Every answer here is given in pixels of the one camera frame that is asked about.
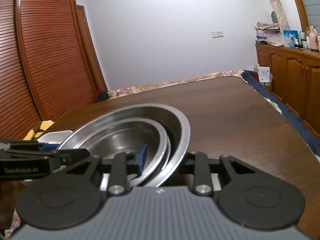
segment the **logo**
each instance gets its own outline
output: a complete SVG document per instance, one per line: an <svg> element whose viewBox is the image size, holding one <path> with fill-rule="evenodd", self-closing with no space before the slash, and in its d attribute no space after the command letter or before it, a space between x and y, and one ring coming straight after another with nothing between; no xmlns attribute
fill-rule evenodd
<svg viewBox="0 0 320 240"><path fill-rule="evenodd" d="M38 172L38 168L28 168L28 169L19 169L19 168L15 168L15 169L8 169L8 168L5 168L4 169L4 172L7 173L7 174L12 174L12 173L35 173L35 172Z"/></svg>

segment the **white paper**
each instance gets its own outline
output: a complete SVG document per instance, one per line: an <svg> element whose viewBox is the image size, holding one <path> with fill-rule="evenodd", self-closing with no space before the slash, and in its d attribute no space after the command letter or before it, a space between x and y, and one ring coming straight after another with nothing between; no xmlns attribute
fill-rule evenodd
<svg viewBox="0 0 320 240"><path fill-rule="evenodd" d="M258 67L259 82L270 82L270 68Z"/></svg>

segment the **black fabric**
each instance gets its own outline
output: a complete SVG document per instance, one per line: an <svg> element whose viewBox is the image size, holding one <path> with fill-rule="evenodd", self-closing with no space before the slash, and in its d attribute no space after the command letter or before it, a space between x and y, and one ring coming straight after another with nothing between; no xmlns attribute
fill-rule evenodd
<svg viewBox="0 0 320 240"><path fill-rule="evenodd" d="M295 128L300 134L303 140L308 144L313 153L320 156L320 140L307 128L303 120L292 112L286 105L284 105L278 98L266 90L255 78L254 72L245 70L241 74L244 80L252 86L260 95L265 98L269 98L272 102L275 102L282 111L283 117Z"/></svg>
<svg viewBox="0 0 320 240"><path fill-rule="evenodd" d="M94 100L94 104L95 103L99 103L99 102L103 102L109 99L109 94L108 91L102 91L98 94L96 100Z"/></svg>

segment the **glass bottle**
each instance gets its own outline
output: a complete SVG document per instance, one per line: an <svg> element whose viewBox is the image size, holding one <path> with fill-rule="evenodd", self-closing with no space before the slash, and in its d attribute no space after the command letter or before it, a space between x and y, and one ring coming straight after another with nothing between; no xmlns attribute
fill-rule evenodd
<svg viewBox="0 0 320 240"><path fill-rule="evenodd" d="M306 38L307 38L308 49L310 49L309 35L310 35L310 28L308 27L307 30L306 30Z"/></svg>

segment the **black round joint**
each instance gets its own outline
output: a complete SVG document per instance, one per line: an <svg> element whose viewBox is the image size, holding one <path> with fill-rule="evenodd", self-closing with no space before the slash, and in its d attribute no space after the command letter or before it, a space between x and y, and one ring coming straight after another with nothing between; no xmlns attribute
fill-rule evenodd
<svg viewBox="0 0 320 240"><path fill-rule="evenodd" d="M102 203L101 193L79 175L57 176L25 187L16 199L21 219L40 229L64 229L91 218Z"/></svg>
<svg viewBox="0 0 320 240"><path fill-rule="evenodd" d="M218 203L233 221L257 230L297 224L305 208L296 187L267 174L237 176L220 191Z"/></svg>

